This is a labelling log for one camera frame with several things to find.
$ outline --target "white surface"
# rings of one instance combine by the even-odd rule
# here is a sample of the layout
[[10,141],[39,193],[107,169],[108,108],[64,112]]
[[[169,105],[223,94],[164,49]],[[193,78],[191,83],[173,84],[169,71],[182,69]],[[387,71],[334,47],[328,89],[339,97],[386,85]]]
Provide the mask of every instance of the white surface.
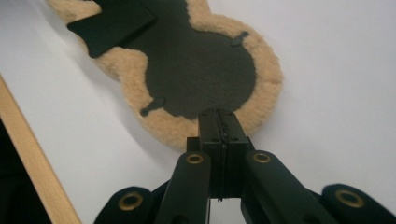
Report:
[[[253,136],[309,189],[361,189],[396,213],[396,3],[211,0],[264,35],[285,81]],[[43,0],[0,1],[0,73],[83,223],[117,190],[155,189],[179,152],[143,130]],[[243,223],[237,200],[211,223]]]

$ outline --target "black tab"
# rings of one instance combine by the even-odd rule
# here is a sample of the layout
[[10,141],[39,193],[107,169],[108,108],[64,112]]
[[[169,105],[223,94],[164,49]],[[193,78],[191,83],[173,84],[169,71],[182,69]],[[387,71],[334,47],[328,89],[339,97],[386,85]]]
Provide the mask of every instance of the black tab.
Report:
[[67,28],[79,35],[87,44],[90,56],[97,58],[138,34],[155,20],[156,17],[141,4],[128,2],[71,22]]

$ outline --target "felt cutout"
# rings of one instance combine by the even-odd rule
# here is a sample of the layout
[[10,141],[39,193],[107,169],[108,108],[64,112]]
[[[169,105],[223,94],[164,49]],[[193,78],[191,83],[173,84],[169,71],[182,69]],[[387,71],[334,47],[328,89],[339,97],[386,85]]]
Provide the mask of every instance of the felt cutout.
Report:
[[[48,2],[65,23],[97,17],[101,7],[104,12],[108,7],[107,0]],[[166,145],[183,150],[187,137],[198,135],[199,111],[222,107],[232,110],[246,135],[252,135],[268,119],[282,86],[277,57],[262,37],[240,21],[212,14],[206,0],[143,2],[158,17],[152,27],[141,38],[123,39],[95,55],[102,70],[120,81],[142,126]],[[195,41],[195,35],[207,40]],[[196,54],[191,57],[183,49]]]

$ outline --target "brass grommet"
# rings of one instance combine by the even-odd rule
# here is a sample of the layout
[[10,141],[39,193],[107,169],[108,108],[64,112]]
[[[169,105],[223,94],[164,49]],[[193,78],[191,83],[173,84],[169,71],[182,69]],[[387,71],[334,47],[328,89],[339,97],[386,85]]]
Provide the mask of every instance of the brass grommet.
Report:
[[361,208],[364,206],[364,200],[361,196],[347,189],[337,190],[335,192],[335,197],[338,201],[348,205],[349,207]]
[[186,161],[191,164],[198,164],[204,160],[204,157],[200,154],[191,154],[187,157]]
[[[126,202],[128,199],[134,199],[131,203]],[[138,192],[130,192],[122,196],[119,200],[119,208],[123,211],[132,211],[143,202],[143,197]]]
[[271,160],[271,157],[269,157],[265,153],[259,152],[259,153],[254,154],[253,159],[257,162],[267,163]]

